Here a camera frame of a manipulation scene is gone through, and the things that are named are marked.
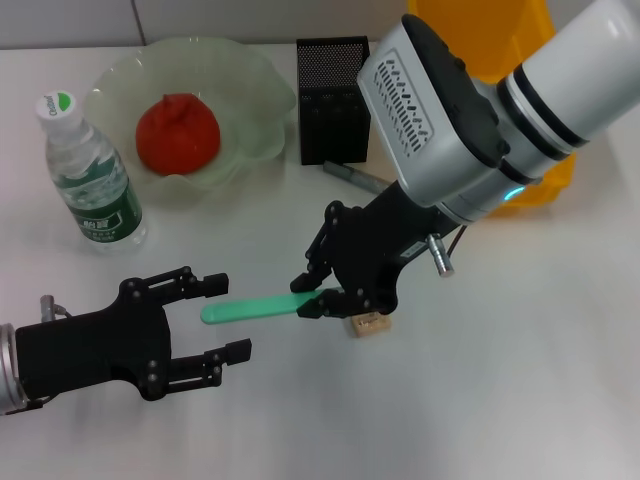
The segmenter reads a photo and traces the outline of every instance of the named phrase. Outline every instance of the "green plastic spatula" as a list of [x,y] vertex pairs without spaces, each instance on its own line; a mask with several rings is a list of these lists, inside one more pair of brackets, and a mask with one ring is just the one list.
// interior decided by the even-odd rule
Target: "green plastic spatula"
[[207,305],[200,312],[200,319],[207,325],[238,322],[253,318],[286,315],[304,305],[307,300],[316,298],[323,290],[305,293],[290,293],[276,297],[254,298],[237,302],[216,303]]

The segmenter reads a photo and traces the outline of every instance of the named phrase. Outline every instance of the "cable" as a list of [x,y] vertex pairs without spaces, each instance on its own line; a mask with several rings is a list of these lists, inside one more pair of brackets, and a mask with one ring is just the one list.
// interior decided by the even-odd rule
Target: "cable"
[[55,320],[55,315],[64,315],[67,318],[71,318],[73,315],[71,315],[69,312],[67,312],[67,309],[64,308],[62,305],[57,305],[57,304],[53,304],[53,319]]
[[462,234],[465,232],[466,229],[467,229],[466,225],[463,225],[462,227],[460,227],[460,230],[458,230],[458,233],[456,233],[456,236],[454,237],[453,241],[451,242],[451,245],[449,246],[449,250],[447,251],[447,256],[451,257],[451,255],[453,254],[453,251],[456,248],[456,245],[458,245],[458,242],[460,241],[460,238],[462,238]]
[[53,400],[57,396],[58,394],[56,393],[55,395],[51,395],[50,397],[39,398],[37,400],[29,400],[27,402],[26,407],[21,408],[20,410],[13,410],[12,412],[7,412],[5,413],[5,415],[15,415],[16,413],[28,412],[30,410],[37,410],[45,406],[47,403],[49,403],[51,400]]

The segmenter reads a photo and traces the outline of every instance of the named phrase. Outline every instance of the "white wall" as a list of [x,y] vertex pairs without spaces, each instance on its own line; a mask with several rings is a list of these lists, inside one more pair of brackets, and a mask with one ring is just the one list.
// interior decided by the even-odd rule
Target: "white wall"
[[547,7],[556,29],[561,29],[593,0],[547,0]]
[[[342,35],[377,39],[407,8],[406,0],[135,1],[148,41],[189,34],[247,42]],[[591,0],[547,0],[556,27],[565,25],[589,3]],[[0,48],[140,42],[131,0],[0,0]]]
[[139,44],[130,0],[0,0],[0,48]]

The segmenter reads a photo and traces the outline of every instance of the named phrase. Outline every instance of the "wooden block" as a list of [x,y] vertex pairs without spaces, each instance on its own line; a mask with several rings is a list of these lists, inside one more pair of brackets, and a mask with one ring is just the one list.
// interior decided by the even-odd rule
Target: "wooden block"
[[366,337],[389,330],[391,317],[378,312],[365,313],[351,317],[351,324],[358,337]]

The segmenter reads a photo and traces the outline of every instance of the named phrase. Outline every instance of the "pen holder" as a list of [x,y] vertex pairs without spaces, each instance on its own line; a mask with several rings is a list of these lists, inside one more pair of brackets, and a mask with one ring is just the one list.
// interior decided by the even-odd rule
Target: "pen holder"
[[357,84],[367,37],[303,39],[298,47],[298,121],[303,165],[364,162],[371,116]]

